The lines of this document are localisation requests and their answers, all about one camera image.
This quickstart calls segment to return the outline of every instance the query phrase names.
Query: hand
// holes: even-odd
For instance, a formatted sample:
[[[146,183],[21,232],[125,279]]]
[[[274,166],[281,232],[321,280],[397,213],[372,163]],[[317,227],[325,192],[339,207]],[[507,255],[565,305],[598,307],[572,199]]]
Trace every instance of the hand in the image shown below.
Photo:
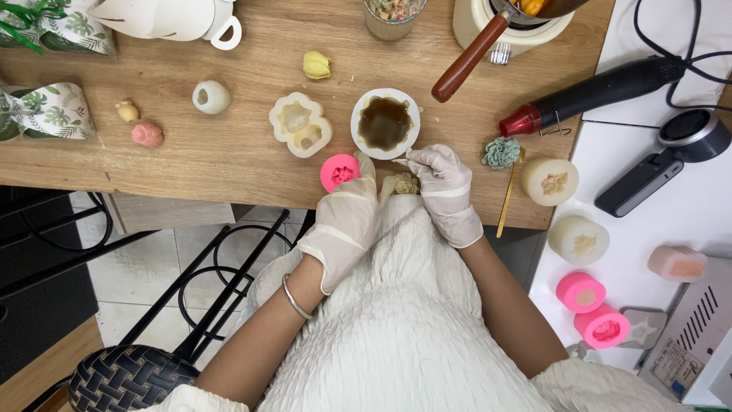
[[[390,194],[376,196],[376,170],[363,152],[359,161],[361,177],[336,187],[318,203],[315,225],[297,243],[297,248],[323,263],[321,292],[330,295],[351,272],[376,239],[381,223],[381,206]]]
[[[483,236],[480,217],[470,204],[471,170],[444,144],[407,151],[400,161],[422,184],[422,198],[440,233],[450,246],[466,248]]]

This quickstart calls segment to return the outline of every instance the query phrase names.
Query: peach silicone mold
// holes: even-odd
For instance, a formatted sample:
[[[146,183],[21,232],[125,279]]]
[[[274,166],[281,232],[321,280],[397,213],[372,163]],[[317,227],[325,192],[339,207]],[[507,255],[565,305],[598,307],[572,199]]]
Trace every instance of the peach silicone mold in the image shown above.
[[[286,141],[287,148],[299,158],[309,158],[333,137],[333,127],[323,117],[323,106],[307,95],[293,92],[279,98],[269,111],[274,137]]]

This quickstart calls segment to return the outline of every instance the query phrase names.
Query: pink silicone mold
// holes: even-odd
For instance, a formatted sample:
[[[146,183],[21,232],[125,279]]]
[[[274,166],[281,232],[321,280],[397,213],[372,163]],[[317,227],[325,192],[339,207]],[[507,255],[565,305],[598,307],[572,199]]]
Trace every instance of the pink silicone mold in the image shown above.
[[[575,315],[575,329],[590,346],[606,349],[622,343],[630,332],[630,321],[608,304],[589,313]]]
[[[328,193],[332,193],[339,184],[359,177],[361,170],[358,159],[345,153],[331,157],[321,167],[321,183]]]
[[[592,312],[605,300],[607,291],[592,276],[584,272],[566,275],[556,286],[556,297],[574,313]]]

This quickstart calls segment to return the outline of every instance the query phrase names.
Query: green ribbon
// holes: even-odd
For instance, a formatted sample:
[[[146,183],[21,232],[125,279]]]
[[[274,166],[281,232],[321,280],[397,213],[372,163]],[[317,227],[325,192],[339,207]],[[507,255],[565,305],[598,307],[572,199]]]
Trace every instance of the green ribbon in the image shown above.
[[[28,40],[25,36],[18,33],[18,30],[28,30],[41,17],[52,18],[58,20],[65,18],[67,15],[62,8],[58,7],[46,7],[45,5],[49,0],[39,0],[35,7],[29,9],[28,7],[18,6],[17,4],[0,3],[0,10],[7,10],[8,12],[19,18],[24,27],[13,26],[12,24],[0,21],[0,29],[3,29],[8,34],[13,36],[17,41],[23,43],[27,48],[38,53],[40,56],[43,55],[43,49],[35,45],[31,40]]]

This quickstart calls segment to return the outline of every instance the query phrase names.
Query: metal vent grille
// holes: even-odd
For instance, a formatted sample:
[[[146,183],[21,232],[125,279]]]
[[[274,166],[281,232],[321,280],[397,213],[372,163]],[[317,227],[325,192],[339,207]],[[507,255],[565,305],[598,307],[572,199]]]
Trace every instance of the metal vent grille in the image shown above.
[[[714,296],[712,287],[707,286],[706,288],[707,290],[704,291],[704,296],[699,299],[696,309],[689,317],[689,321],[686,322],[684,330],[676,340],[676,343],[683,345],[686,350],[692,350],[694,345],[696,345],[696,339],[699,339],[704,332],[707,321],[712,320],[712,315],[716,312],[715,309],[719,309],[720,307],[717,304],[717,298]]]

